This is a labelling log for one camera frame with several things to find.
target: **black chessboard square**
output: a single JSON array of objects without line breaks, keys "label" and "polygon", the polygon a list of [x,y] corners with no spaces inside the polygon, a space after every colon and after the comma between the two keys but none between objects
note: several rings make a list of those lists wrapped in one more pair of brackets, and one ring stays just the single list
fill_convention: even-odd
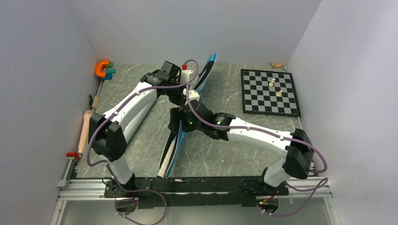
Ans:
[{"label": "black chessboard square", "polygon": [[291,73],[241,69],[241,79],[244,113],[301,116]]}]

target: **floor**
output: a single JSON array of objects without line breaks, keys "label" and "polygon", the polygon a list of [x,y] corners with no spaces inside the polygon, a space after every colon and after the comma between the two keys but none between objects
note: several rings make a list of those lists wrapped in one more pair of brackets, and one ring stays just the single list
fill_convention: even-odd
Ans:
[{"label": "floor", "polygon": [[[161,65],[115,66],[114,78],[103,85],[98,113],[114,107],[127,96],[146,73],[161,68]],[[245,114],[242,111],[240,69],[274,70],[270,66],[230,65],[215,63],[201,101],[213,112],[233,114],[250,123],[267,128],[294,131],[299,128],[295,117]],[[160,97],[130,140],[125,156],[130,169],[138,177],[154,177],[159,160],[169,135],[169,109],[175,107],[167,97]],[[91,161],[100,158],[91,154]],[[273,165],[279,157],[267,150],[237,142],[212,140],[199,131],[188,133],[186,144],[180,149],[171,173],[172,177],[185,176],[237,176],[260,175],[262,170]],[[79,178],[108,176],[104,165],[88,167],[81,160],[76,167]]]}]

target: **purple cable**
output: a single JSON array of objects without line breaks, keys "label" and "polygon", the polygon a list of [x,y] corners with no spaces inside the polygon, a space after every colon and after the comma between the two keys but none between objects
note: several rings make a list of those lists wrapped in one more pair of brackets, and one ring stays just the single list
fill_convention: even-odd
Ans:
[{"label": "purple cable", "polygon": [[[190,84],[189,84],[189,82],[188,82],[188,83],[186,84],[186,89],[187,89],[187,90],[189,90],[189,85],[190,85]],[[223,129],[247,129],[247,127],[245,127],[245,126],[222,126],[222,125],[216,125],[216,124],[212,124],[212,123],[207,122],[206,120],[202,119],[202,118],[198,115],[198,113],[196,113],[196,111],[193,109],[192,104],[191,104],[191,102],[189,101],[189,95],[186,95],[186,98],[187,98],[188,106],[189,106],[189,108],[191,109],[192,113],[193,113],[193,114],[195,115],[195,117],[198,118],[198,120],[200,120],[202,123],[204,123],[204,124],[206,124],[206,125],[208,125],[208,126],[214,127],[214,128],[223,128]],[[251,127],[250,129],[251,129],[251,130],[257,130],[257,131],[266,133],[266,134],[268,134],[268,135],[272,135],[272,136],[277,137],[277,138],[280,137],[280,135],[274,134],[274,133],[272,133],[272,132],[270,132],[270,131],[267,131],[267,130],[264,130],[264,129],[262,129],[262,128],[258,128],[258,127],[255,127],[255,128],[254,128],[254,127]],[[323,172],[325,172],[325,171],[328,169],[328,164],[326,163],[325,158],[323,157],[323,155],[322,155],[313,145],[311,145],[311,144],[309,144],[309,143],[307,143],[307,142],[304,142],[304,141],[302,141],[302,140],[295,139],[295,138],[285,137],[284,139],[285,139],[285,140],[288,140],[288,141],[292,141],[292,142],[297,142],[297,143],[303,144],[303,145],[305,145],[305,146],[311,148],[311,149],[319,156],[319,158],[320,158],[321,161],[323,162],[323,169],[322,169],[322,170],[310,170],[311,172],[314,172],[314,173],[323,173]]]},{"label": "purple cable", "polygon": [[[195,60],[187,60],[184,64],[187,64],[188,62],[194,62],[194,63],[195,63],[195,66],[196,66],[196,70],[195,70],[195,75],[194,75],[194,76],[192,77],[192,79],[190,79],[187,83],[179,84],[179,85],[176,85],[176,86],[148,87],[148,88],[141,89],[141,90],[139,90],[138,92],[133,93],[130,97],[128,97],[128,98],[120,105],[120,107],[117,108],[117,109],[115,110],[115,112],[119,112],[119,111],[120,111],[121,109],[123,109],[135,96],[137,96],[139,93],[142,93],[142,92],[144,92],[144,91],[151,90],[151,89],[173,89],[173,88],[181,88],[181,87],[184,87],[186,84],[189,85],[189,83],[192,82],[192,81],[196,78],[196,76],[198,76],[198,74],[199,74],[199,64],[198,64],[198,62],[195,61]],[[102,123],[98,126],[98,128],[94,131],[94,133],[93,133],[93,135],[92,135],[92,137],[91,137],[91,140],[89,141],[89,144],[88,144],[88,146],[87,146],[86,162],[87,162],[87,164],[88,164],[89,166],[95,166],[95,165],[98,165],[98,164],[100,164],[100,163],[105,163],[105,162],[107,162],[106,160],[100,160],[100,161],[98,161],[98,162],[91,163],[91,162],[90,162],[90,151],[91,151],[92,144],[94,143],[95,137],[97,136],[98,132],[101,130],[101,128],[103,128],[103,127],[105,126],[105,124],[106,124],[108,121],[110,121],[111,119],[113,119],[113,117],[115,117],[115,116],[116,116],[116,114],[115,114],[115,113],[112,113],[112,114],[111,114],[108,118],[106,118],[106,119],[104,120],[104,122],[102,122]],[[159,193],[159,192],[157,192],[157,191],[154,191],[154,190],[151,190],[151,189],[127,190],[127,189],[125,189],[125,188],[121,185],[121,183],[119,182],[119,180],[115,177],[115,174],[113,173],[113,171],[112,171],[112,169],[109,167],[109,165],[107,164],[106,166],[107,166],[107,169],[109,170],[109,173],[112,175],[113,179],[115,180],[115,182],[117,183],[117,185],[119,186],[119,188],[120,188],[121,190],[123,190],[123,191],[125,191],[125,192],[131,192],[131,193],[133,193],[133,192],[144,192],[144,191],[149,191],[149,192],[153,192],[153,193],[159,195],[159,196],[162,198],[162,200],[163,200],[163,202],[164,202],[164,213],[163,213],[162,217],[161,217],[156,223],[153,223],[153,224],[150,224],[150,225],[156,225],[156,224],[160,223],[160,222],[165,218],[165,216],[166,216],[166,214],[167,214],[167,202],[166,202],[166,199],[161,195],[161,193]],[[116,204],[115,204],[115,211],[116,211],[116,213],[117,213],[119,216],[121,216],[121,217],[127,219],[128,221],[131,221],[131,222],[133,222],[133,223],[135,223],[135,224],[137,224],[137,225],[145,225],[145,224],[139,223],[139,222],[137,222],[137,221],[135,221],[135,220],[133,220],[133,219],[131,219],[131,218],[129,218],[129,217],[126,217],[126,216],[123,215],[122,213],[118,212],[118,211],[117,211],[117,205],[118,205],[120,202],[136,202],[136,200],[134,200],[134,199],[122,199],[122,200],[117,201]]]},{"label": "purple cable", "polygon": [[[319,183],[314,187],[314,188],[311,188],[312,189],[312,193],[310,194],[310,196],[306,199],[306,201],[298,208],[298,209],[296,209],[294,212],[291,212],[291,213],[288,213],[288,214],[274,214],[274,213],[268,213],[268,212],[266,212],[266,211],[264,211],[264,213],[266,213],[267,215],[269,215],[269,216],[271,216],[271,217],[290,217],[290,216],[293,216],[294,214],[296,214],[296,213],[298,213],[298,212],[300,212],[309,202],[310,202],[310,200],[311,200],[311,198],[312,198],[312,196],[315,194],[315,191],[317,190],[317,189],[319,189],[319,188],[321,188],[321,187],[323,187],[327,182],[328,182],[328,178],[327,177],[325,177],[325,178],[323,178],[321,181],[319,181]],[[304,191],[308,191],[309,189],[306,189],[306,190],[299,190],[299,189],[296,189],[296,188],[293,188],[294,190],[296,190],[296,191],[301,191],[301,192],[304,192]]]}]

